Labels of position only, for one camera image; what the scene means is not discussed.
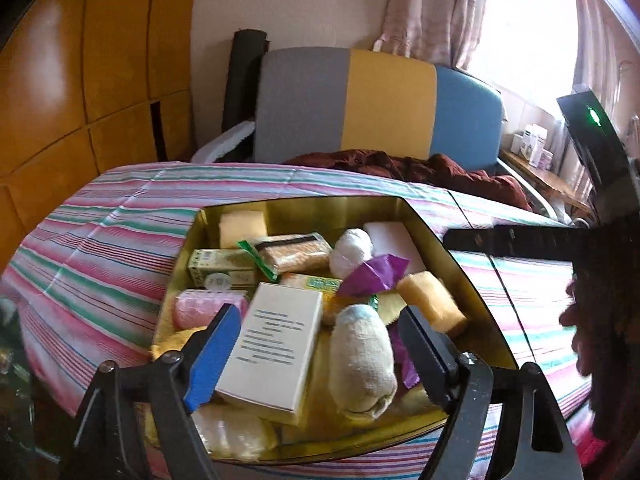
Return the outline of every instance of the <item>purple wrapper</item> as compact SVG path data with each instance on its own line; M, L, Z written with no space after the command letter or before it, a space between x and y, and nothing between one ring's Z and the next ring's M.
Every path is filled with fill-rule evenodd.
M402 279L409 260L382 254L357 267L336 292L338 296L372 296L391 290Z
M402 366L402 382L404 386L413 388L420 382L418 372L415 371L414 363L409 358L409 352L406 350L400 334L398 333L398 323L395 322L388 327L389 339L391 339L391 348L394 351L394 362Z

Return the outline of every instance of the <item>yellow sponge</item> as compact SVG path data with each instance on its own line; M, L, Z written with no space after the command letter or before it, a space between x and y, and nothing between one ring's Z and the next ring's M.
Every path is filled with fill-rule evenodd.
M404 277L396 290L409 305L415 305L437 332L455 337L467 320L445 286L428 270Z
M406 301L395 290L378 294L378 315L385 326L397 321L404 307Z
M199 332L200 330L205 330L206 328L206 326L199 326L196 328L182 330L181 332L176 332L175 334L169 336L167 339L159 342L156 345L151 345L149 349L151 353L151 359L155 361L162 354L168 352L169 350L182 350L182 347L187 344L187 341L193 334Z
M242 240L266 235L262 211L232 211L220 217L220 249L237 249Z

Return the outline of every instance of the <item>gold tray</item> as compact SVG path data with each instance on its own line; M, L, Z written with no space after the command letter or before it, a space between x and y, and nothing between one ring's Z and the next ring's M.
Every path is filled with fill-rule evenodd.
M175 333L175 297L185 288L193 288L187 270L191 252L219 247L220 215L247 209L264 212L270 235L319 232L332 245L345 229L362 227L365 222L404 222L425 266L443 280L470 320L466 331L455 340L458 349L474 352L490 365L516 368L502 332L466 274L418 213L404 199L392 196L286 198L201 209L178 254L158 316L154 344ZM298 427L274 424L280 444L255 463L288 465L357 456L421 436L446 421L443 411L428 405L420 384L406 392L401 381L396 399L374 423L363 427L338 415L327 388L330 334L331 330L323 327L316 342L302 422ZM147 437L154 441L151 431L147 431Z

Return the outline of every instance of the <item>blue gripper pad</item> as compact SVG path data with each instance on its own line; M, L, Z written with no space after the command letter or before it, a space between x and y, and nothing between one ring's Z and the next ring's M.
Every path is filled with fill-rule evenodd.
M218 316L214 318L212 324L218 320ZM240 310L235 305L231 305L191 365L189 384L183 399L188 413L193 413L211 399L240 334L241 323Z

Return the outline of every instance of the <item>blue headboard panel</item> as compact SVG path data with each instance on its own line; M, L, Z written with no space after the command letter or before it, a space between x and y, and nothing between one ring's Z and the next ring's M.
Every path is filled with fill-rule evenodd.
M500 94L450 68L437 66L436 74L438 91L430 155L443 153L468 171L494 165L502 128Z

